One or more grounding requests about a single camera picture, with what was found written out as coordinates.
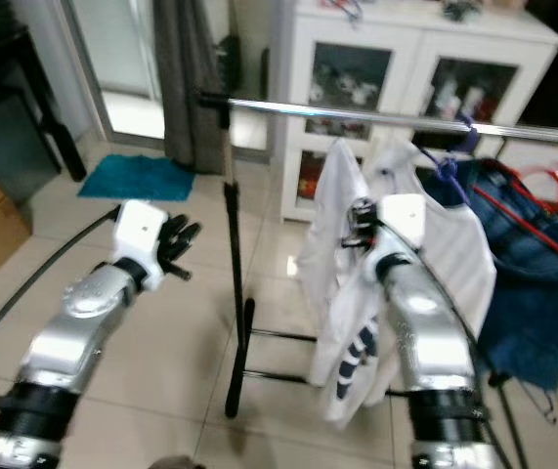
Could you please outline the white stitched jeans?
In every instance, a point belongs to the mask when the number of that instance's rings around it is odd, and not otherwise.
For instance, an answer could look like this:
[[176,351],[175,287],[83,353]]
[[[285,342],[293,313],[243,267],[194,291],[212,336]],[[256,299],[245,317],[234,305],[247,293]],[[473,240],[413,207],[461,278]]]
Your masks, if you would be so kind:
[[313,222],[296,258],[307,310],[323,329],[360,326],[366,319],[360,312],[365,291],[361,251],[342,241],[351,233],[350,206],[368,194],[353,148],[345,140],[333,140],[316,183]]

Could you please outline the white black-print t-shirt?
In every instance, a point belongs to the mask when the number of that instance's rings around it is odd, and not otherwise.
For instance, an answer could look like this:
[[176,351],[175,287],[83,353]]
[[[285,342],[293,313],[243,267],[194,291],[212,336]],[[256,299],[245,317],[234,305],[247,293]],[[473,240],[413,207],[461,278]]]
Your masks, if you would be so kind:
[[[360,312],[366,319],[360,326],[319,325],[307,374],[311,384],[322,387],[322,418],[336,426],[346,426],[360,406],[380,402],[400,372],[395,332],[384,314],[384,290],[366,277],[365,254],[360,251],[365,288]],[[492,302],[496,268],[478,216],[467,207],[445,209],[427,201],[420,255],[466,324],[479,332]]]

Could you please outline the red plastic hanger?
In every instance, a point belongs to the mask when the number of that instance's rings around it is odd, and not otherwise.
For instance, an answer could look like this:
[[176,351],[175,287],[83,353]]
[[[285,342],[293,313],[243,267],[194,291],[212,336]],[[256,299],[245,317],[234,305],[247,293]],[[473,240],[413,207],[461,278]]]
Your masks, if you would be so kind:
[[[532,168],[516,170],[510,168],[509,165],[503,164],[503,162],[500,162],[497,159],[489,159],[488,162],[486,162],[486,168],[498,170],[501,171],[502,174],[506,174],[505,186],[515,192],[518,192],[525,200],[528,200],[529,202],[532,202],[533,205],[536,205],[538,209],[540,209],[540,215],[554,215],[554,210],[558,211],[558,162],[555,162],[551,168],[546,168],[546,166],[532,166]],[[537,197],[525,187],[523,179],[525,176],[533,174],[545,174],[548,178],[554,180],[557,187],[557,197],[554,201],[543,201],[537,199]],[[528,233],[529,235],[533,235],[541,242],[542,245],[545,245],[548,249],[554,251],[554,253],[558,255],[558,242],[555,238],[552,238],[544,233],[541,228],[535,224],[534,220],[521,218],[521,216],[517,215],[514,210],[502,205],[502,202],[497,200],[496,197],[489,196],[487,193],[480,191],[480,189],[475,189],[475,192],[478,192],[480,196],[484,197],[490,204],[496,206],[498,210],[501,210],[501,213],[511,219],[512,222],[514,222],[517,227],[521,229],[521,231]]]

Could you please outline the purple plastic hanger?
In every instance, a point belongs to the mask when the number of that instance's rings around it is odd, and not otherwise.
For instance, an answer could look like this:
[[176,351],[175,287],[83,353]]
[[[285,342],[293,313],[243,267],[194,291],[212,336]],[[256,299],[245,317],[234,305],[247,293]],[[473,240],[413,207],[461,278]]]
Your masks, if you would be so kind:
[[364,17],[361,0],[318,0],[320,8],[338,10],[344,13],[349,22],[359,22]]

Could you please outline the chrome black clothes rack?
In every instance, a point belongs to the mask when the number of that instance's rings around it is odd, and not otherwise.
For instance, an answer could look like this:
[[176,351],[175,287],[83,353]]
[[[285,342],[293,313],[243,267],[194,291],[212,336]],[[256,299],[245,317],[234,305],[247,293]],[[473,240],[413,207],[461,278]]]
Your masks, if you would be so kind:
[[[244,100],[230,97],[229,94],[198,91],[196,101],[200,107],[211,108],[219,113],[219,128],[229,131],[233,113],[231,108],[247,108],[268,113],[291,113],[300,117],[328,117],[333,120],[358,120],[369,124],[395,126],[421,131],[443,131],[443,133],[465,133],[467,135],[490,135],[506,139],[524,139],[530,142],[544,142],[558,145],[558,129],[556,128],[528,128],[528,126],[503,126],[486,124],[486,122],[470,122],[456,120],[429,119],[429,117],[406,116],[400,113],[378,113],[349,108],[296,106],[295,104],[265,102],[265,100]],[[241,236],[239,236],[239,184],[236,182],[233,144],[227,142],[224,146],[224,183],[222,192],[225,197],[225,213],[228,214],[231,253],[231,281],[233,282],[233,305],[235,317],[236,353],[230,371],[230,383],[225,394],[224,414],[226,418],[234,419],[238,415],[241,403],[243,380],[246,378],[261,378],[290,383],[304,384],[305,379],[281,372],[251,370],[247,367],[250,339],[259,334],[270,338],[290,339],[296,341],[310,341],[315,338],[309,335],[293,334],[293,332],[279,332],[253,327],[253,313],[255,301],[244,295],[243,268],[241,259]],[[551,169],[558,171],[558,162],[551,165]]]

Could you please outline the plain white t-shirt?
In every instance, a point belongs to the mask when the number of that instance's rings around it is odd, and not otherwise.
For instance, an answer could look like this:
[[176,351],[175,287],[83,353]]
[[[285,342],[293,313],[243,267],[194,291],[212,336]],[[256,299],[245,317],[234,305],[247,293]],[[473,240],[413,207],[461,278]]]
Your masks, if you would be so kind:
[[363,174],[372,195],[425,193],[418,169],[434,169],[432,157],[412,143],[392,140],[369,158]]

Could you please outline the teal floor mat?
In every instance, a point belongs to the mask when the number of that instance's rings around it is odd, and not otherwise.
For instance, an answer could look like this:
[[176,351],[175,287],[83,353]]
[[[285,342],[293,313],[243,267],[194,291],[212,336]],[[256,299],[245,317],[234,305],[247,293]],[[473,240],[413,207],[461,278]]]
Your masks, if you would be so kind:
[[163,157],[109,153],[88,174],[78,197],[86,199],[141,199],[184,201],[196,175]]

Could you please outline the grey curtain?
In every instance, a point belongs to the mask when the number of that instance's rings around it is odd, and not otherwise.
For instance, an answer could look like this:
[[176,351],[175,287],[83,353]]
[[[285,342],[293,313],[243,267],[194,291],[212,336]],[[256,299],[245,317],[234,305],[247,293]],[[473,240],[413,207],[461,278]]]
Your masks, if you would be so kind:
[[150,0],[154,58],[162,103],[163,151],[197,174],[222,175],[228,141],[219,111],[202,107],[202,91],[219,93],[222,79],[201,0]]

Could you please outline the white glass-door cabinet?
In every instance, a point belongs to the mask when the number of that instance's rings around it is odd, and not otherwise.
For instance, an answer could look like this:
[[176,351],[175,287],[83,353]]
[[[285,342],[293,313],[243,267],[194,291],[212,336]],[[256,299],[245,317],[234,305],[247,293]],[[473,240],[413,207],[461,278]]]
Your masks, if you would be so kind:
[[[438,0],[361,0],[349,22],[318,0],[281,0],[269,56],[267,98],[331,107],[516,124],[558,51],[558,35],[534,15],[488,8],[452,22]],[[329,144],[345,140],[360,162],[394,139],[449,150],[465,137],[358,120],[273,115],[282,162],[281,216],[309,222]],[[502,137],[481,137],[472,155],[492,155]]]

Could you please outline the blue denim jeans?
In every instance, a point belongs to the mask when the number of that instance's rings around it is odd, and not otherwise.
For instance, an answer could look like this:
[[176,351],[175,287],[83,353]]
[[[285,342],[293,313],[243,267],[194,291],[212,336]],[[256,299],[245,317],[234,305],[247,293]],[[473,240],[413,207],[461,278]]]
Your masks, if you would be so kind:
[[457,179],[469,196],[469,206],[436,175],[422,176],[421,184],[446,207],[470,207],[484,229],[497,276],[478,344],[494,371],[554,393],[558,388],[558,255],[521,231],[475,189],[496,197],[521,218],[534,220],[557,242],[558,218],[540,215],[536,205],[505,186],[506,174],[486,168],[486,162],[456,162]]

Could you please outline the black cabinet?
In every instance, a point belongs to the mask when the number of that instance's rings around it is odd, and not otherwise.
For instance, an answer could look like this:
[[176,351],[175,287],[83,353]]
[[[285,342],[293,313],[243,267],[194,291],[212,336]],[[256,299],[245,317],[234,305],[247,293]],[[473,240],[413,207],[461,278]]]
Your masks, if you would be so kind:
[[25,202],[61,174],[87,176],[27,27],[0,36],[0,189]]

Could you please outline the small black object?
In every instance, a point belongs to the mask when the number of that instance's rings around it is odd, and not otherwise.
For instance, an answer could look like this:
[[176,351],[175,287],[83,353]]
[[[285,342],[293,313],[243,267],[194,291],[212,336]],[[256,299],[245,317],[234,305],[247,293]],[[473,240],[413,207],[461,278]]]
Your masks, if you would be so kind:
[[475,20],[484,12],[484,0],[440,0],[441,15],[452,22]]

